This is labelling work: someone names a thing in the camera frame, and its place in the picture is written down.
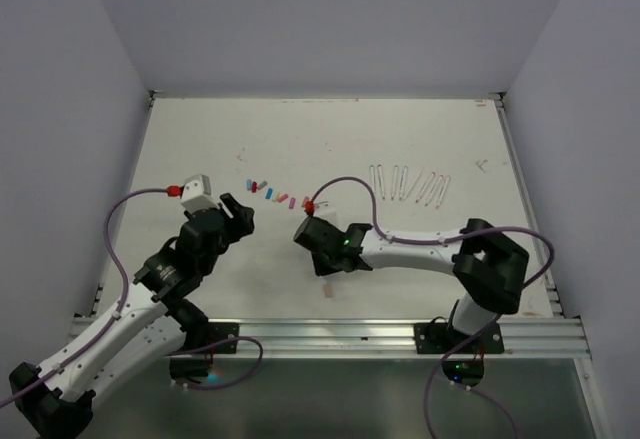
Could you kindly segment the light blue pen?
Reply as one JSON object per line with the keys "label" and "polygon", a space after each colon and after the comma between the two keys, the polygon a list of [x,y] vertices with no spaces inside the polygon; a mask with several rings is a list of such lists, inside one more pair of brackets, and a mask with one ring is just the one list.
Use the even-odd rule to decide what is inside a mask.
{"label": "light blue pen", "polygon": [[376,195],[378,190],[377,167],[374,164],[371,164],[368,168],[368,172],[371,189],[373,194]]}

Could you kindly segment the grey pen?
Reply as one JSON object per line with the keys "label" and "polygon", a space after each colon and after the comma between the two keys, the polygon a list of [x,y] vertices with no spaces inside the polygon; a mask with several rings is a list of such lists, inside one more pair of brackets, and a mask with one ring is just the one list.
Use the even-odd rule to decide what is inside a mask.
{"label": "grey pen", "polygon": [[392,170],[392,180],[391,180],[391,190],[390,190],[391,201],[394,201],[397,196],[398,187],[399,187],[399,177],[400,177],[400,169],[399,169],[399,166],[396,164],[394,165]]}

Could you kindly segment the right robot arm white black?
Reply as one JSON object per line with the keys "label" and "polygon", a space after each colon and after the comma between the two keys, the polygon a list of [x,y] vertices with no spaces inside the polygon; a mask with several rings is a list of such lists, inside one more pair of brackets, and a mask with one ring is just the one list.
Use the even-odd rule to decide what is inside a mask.
{"label": "right robot arm white black", "polygon": [[310,252],[316,275],[401,268],[452,276],[465,290],[449,317],[445,338],[451,348],[468,351],[481,339],[481,328],[497,316],[519,310],[529,253],[482,219],[443,232],[378,230],[353,223],[342,231],[329,221],[309,216],[293,242]]}

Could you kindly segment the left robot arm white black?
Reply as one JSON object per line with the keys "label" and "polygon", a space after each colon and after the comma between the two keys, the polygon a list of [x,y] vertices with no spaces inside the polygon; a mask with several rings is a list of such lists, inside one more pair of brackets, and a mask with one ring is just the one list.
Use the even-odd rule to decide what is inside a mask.
{"label": "left robot arm white black", "polygon": [[9,375],[14,404],[42,438],[76,438],[94,417],[98,400],[163,356],[212,355],[241,341],[214,334],[208,317],[188,300],[231,245],[253,234],[254,210],[231,194],[180,197],[186,216],[179,233],[150,256],[120,297],[59,352],[39,364],[23,362]]}

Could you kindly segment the aluminium mounting rail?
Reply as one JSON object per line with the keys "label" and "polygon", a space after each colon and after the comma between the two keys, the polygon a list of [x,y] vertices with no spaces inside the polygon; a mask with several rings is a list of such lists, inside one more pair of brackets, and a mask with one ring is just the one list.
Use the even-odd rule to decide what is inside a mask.
{"label": "aluminium mounting rail", "polygon": [[[240,324],[239,336],[262,344],[269,359],[413,359],[417,354],[413,324],[430,320],[222,320]],[[456,354],[476,359],[584,359],[590,356],[582,323],[577,319],[505,319],[498,324],[503,354]]]}

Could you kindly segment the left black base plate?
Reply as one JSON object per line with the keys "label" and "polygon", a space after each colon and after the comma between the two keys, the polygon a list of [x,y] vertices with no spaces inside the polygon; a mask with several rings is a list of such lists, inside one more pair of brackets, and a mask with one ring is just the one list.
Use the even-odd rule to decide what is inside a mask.
{"label": "left black base plate", "polygon": [[205,321],[186,329],[182,346],[170,356],[186,354],[235,354],[240,324],[229,321]]}

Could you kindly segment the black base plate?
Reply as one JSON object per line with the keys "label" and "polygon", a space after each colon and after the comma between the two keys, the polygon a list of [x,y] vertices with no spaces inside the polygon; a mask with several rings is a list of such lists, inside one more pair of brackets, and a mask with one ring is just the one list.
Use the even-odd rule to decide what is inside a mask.
{"label": "black base plate", "polygon": [[186,354],[235,354],[240,324],[229,321],[205,321],[186,329],[182,346],[170,356]]}
{"label": "black base plate", "polygon": [[[467,338],[467,335],[456,331],[442,316],[437,316],[428,322],[413,324],[413,339],[417,354],[444,355]],[[460,348],[457,354],[479,356],[504,352],[501,329],[498,324],[494,324],[479,338]]]}

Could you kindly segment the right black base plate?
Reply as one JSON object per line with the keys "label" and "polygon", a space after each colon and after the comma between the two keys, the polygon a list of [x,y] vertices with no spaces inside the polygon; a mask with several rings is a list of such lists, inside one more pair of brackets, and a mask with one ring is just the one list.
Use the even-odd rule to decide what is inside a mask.
{"label": "right black base plate", "polygon": [[[467,335],[456,331],[442,316],[437,316],[428,322],[413,324],[413,339],[417,354],[444,355],[467,338]],[[457,354],[479,356],[504,352],[501,329],[498,324],[494,324],[479,338],[460,348]]]}

